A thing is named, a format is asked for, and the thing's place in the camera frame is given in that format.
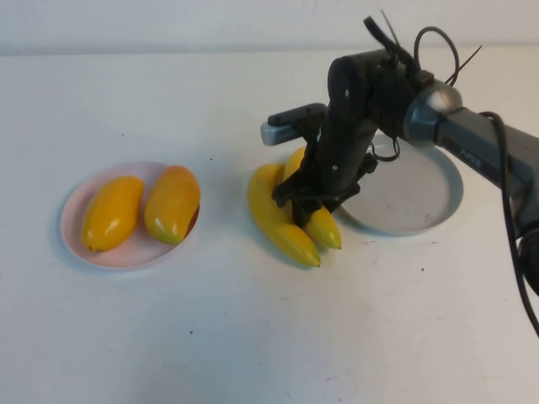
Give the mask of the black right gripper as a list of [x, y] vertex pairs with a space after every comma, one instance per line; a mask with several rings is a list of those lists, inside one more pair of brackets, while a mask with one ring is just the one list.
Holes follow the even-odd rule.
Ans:
[[293, 201], [297, 226], [305, 227], [323, 205], [334, 212], [357, 193], [357, 183], [365, 171], [361, 164], [376, 133], [374, 122], [344, 121], [329, 109], [292, 109], [274, 114], [272, 125], [291, 126], [307, 143], [299, 172], [272, 193], [278, 206]]

